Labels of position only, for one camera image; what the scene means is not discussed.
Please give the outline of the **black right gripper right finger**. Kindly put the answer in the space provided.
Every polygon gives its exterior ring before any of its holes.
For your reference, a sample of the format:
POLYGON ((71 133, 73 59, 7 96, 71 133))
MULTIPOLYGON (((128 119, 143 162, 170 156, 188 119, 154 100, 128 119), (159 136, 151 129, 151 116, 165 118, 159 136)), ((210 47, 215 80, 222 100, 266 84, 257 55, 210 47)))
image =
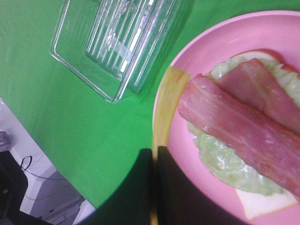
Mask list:
POLYGON ((187 178, 165 146, 158 147, 159 225, 245 225, 222 209, 187 178))

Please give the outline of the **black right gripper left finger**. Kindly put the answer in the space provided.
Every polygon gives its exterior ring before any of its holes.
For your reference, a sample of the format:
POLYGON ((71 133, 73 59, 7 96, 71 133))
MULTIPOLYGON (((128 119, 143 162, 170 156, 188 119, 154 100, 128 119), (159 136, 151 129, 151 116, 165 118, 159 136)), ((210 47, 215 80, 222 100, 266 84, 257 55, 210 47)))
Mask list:
POLYGON ((139 150, 126 178, 81 225, 149 225, 152 151, 139 150))

